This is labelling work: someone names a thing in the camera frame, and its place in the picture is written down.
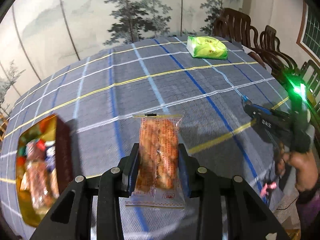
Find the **plaid tablecloth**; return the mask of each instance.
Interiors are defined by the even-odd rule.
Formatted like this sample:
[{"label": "plaid tablecloth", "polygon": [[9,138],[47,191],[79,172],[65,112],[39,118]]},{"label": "plaid tablecloth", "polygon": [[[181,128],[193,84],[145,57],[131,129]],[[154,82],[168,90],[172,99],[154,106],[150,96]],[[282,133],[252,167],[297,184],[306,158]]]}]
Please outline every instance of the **plaid tablecloth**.
[{"label": "plaid tablecloth", "polygon": [[[228,60],[207,60],[192,58],[186,40],[148,39],[101,51],[53,74],[17,101],[0,160],[1,208],[16,234],[29,239],[34,231],[23,222],[17,203],[17,141],[53,112],[72,126],[75,175],[101,174],[130,153],[140,127],[132,114],[164,112],[183,113],[180,142],[218,175],[241,175],[257,192],[265,178],[274,176],[272,141],[262,140],[250,126],[241,95],[287,111],[287,93],[231,43],[221,39],[229,49]],[[271,209],[282,196],[279,189],[273,192]],[[125,239],[194,238],[197,199],[186,200],[184,210],[126,208],[124,203],[121,199]]]}]

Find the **gray tablecloth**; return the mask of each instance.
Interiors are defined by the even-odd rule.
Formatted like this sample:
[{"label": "gray tablecloth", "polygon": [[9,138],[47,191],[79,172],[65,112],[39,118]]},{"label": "gray tablecloth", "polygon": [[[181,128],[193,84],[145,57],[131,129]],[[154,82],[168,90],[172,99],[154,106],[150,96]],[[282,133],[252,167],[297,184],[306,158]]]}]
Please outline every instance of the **gray tablecloth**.
[{"label": "gray tablecloth", "polygon": [[[101,174],[129,154],[140,127],[132,114],[170,112],[183,113],[180,142],[201,165],[220,176],[241,175],[257,192],[274,176],[272,141],[246,125],[250,117],[241,95],[272,107],[287,97],[285,90],[234,45],[223,41],[230,50],[228,60],[205,60],[190,56],[186,40],[148,39],[101,51],[48,77],[17,101],[0,160],[2,211],[16,234],[29,239],[34,231],[23,222],[17,203],[17,141],[53,112],[72,126],[75,175]],[[279,109],[287,111],[288,104]],[[282,196],[279,189],[273,192],[271,209]],[[125,239],[195,236],[197,199],[186,200],[184,210],[126,208],[124,203],[121,199]]]}]

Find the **person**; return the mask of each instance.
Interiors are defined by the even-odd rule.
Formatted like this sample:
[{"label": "person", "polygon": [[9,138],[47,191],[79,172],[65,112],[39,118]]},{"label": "person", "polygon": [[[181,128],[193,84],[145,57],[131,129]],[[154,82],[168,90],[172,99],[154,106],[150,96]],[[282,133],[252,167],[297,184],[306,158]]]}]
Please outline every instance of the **person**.
[{"label": "person", "polygon": [[320,178],[312,150],[307,153],[284,152],[280,145],[277,173],[285,173],[285,164],[296,169],[295,187],[299,192],[296,201],[301,227],[301,240],[320,239]]}]

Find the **silver bolt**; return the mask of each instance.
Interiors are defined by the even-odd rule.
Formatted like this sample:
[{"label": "silver bolt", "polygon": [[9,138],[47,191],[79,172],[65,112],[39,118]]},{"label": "silver bolt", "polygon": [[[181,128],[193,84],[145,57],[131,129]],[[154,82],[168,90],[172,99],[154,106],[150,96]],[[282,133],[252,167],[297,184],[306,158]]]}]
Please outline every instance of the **silver bolt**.
[{"label": "silver bolt", "polygon": [[119,173],[119,171],[120,171],[120,169],[118,167],[113,167],[111,169],[111,173],[113,173],[113,174]]},{"label": "silver bolt", "polygon": [[81,182],[81,181],[83,181],[83,179],[84,179],[84,177],[79,175],[79,176],[76,176],[75,181],[76,182]]},{"label": "silver bolt", "polygon": [[241,176],[234,176],[233,179],[235,180],[235,182],[238,182],[238,183],[243,181]]},{"label": "silver bolt", "polygon": [[205,167],[199,167],[198,168],[198,172],[199,173],[206,173],[207,172],[207,169]]}]

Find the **floor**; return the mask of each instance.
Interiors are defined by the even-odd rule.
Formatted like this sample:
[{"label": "floor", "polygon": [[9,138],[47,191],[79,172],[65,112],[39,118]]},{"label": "floor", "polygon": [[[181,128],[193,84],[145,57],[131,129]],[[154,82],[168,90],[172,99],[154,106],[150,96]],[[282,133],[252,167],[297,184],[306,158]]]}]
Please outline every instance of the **floor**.
[{"label": "floor", "polygon": [[[320,159],[319,155],[313,147],[313,153],[318,166],[318,171],[320,173]],[[278,221],[282,224],[285,229],[297,229],[300,228],[300,221],[298,217],[298,212],[295,205],[295,199],[298,197],[299,193],[296,189],[290,195],[285,196],[279,203],[277,210],[273,212]]]}]

